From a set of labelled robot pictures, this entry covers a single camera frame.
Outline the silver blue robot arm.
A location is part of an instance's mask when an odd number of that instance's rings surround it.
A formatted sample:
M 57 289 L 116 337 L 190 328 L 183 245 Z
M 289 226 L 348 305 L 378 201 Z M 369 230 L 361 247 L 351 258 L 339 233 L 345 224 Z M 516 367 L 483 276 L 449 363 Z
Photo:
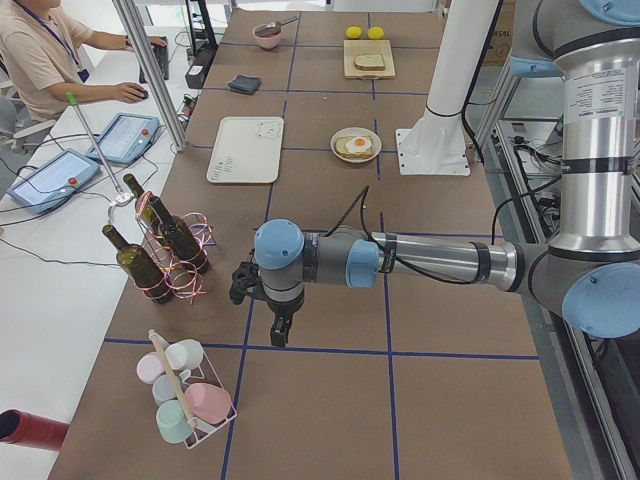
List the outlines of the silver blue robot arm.
M 268 304 L 273 345 L 287 343 L 307 283 L 369 288 L 395 271 L 529 296 L 595 337 L 638 330 L 639 243 L 629 222 L 639 5 L 522 1 L 513 46 L 517 59 L 549 60 L 565 80 L 558 233 L 544 245 L 489 246 L 348 227 L 305 234 L 291 221 L 268 221 L 233 273 L 229 296 Z

